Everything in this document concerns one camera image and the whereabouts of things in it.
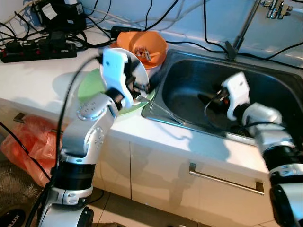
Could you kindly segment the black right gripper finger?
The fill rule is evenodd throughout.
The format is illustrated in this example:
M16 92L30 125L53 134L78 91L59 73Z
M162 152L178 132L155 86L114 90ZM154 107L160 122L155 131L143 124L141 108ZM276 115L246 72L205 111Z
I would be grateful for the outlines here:
M210 93L199 93L197 94L197 98L202 103L202 109L206 108L207 110L216 111L218 108L218 104L216 102L216 96L218 94L210 94Z

